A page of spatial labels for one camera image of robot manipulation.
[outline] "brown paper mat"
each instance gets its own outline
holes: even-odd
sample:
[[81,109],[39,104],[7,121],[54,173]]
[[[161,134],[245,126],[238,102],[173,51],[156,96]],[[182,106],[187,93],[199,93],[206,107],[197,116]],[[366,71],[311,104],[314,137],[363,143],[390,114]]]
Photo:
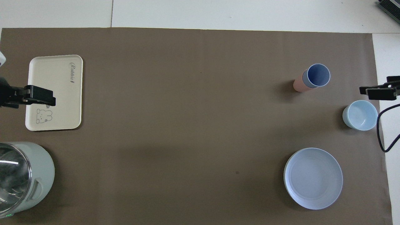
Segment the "brown paper mat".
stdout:
[[[84,60],[82,125],[31,132],[25,109],[0,108],[1,140],[31,141],[56,165],[48,196],[1,223],[391,224],[375,130],[343,123],[362,85],[376,84],[370,34],[145,28],[3,29],[0,68],[27,84],[36,56]],[[313,63],[323,88],[297,93]],[[378,108],[378,102],[372,102]],[[330,207],[295,203],[288,158],[318,147],[339,162]]]

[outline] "table surface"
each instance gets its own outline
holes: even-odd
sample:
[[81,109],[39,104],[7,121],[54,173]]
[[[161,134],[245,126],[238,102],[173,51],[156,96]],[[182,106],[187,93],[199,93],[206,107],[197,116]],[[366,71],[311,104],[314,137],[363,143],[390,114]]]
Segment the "table surface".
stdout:
[[[17,86],[36,55],[84,60],[79,129],[31,132],[23,110],[1,111],[2,138],[42,145],[57,171],[47,198],[10,224],[392,223],[375,131],[341,116],[360,99],[354,86],[376,83],[371,34],[27,28],[3,38],[12,60],[2,70],[19,74],[8,80]],[[329,85],[296,92],[315,62],[330,68]],[[297,205],[283,183],[306,147],[330,152],[344,175],[321,211]]]
[[[173,1],[39,1],[3,0],[0,7],[0,34],[3,27],[160,27],[244,30],[287,30],[323,32],[366,32],[373,34],[376,70],[379,83],[386,76],[398,75],[400,65],[400,25],[376,7],[376,1],[203,1],[188,5],[181,0]],[[395,102],[380,102],[385,108]],[[387,112],[382,118],[386,142],[398,133],[395,124],[400,123],[396,112]],[[387,153],[390,196],[393,222],[400,224],[400,147],[394,146]]]

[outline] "cup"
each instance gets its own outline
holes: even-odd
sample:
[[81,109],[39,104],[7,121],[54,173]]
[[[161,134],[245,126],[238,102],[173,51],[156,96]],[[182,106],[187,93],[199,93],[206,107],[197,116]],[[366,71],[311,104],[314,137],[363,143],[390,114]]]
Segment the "cup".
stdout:
[[365,100],[358,100],[343,110],[344,123],[359,131],[368,131],[376,125],[378,112],[373,104]]
[[311,65],[293,83],[293,88],[298,92],[305,92],[315,88],[323,87],[330,80],[329,69],[320,63]]

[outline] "pink cup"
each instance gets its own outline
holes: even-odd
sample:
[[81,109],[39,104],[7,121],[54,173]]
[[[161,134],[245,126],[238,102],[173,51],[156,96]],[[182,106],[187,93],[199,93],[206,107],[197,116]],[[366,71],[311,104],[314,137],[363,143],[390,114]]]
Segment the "pink cup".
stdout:
[[323,87],[330,80],[328,68],[320,63],[311,65],[302,75],[294,80],[293,88],[298,92],[305,92],[315,88]]

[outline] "electric kettle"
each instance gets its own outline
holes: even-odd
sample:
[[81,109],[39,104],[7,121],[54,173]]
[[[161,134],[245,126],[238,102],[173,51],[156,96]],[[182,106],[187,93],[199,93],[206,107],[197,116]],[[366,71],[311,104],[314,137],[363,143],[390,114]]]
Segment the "electric kettle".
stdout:
[[0,143],[0,218],[30,209],[50,191],[54,163],[31,142]]

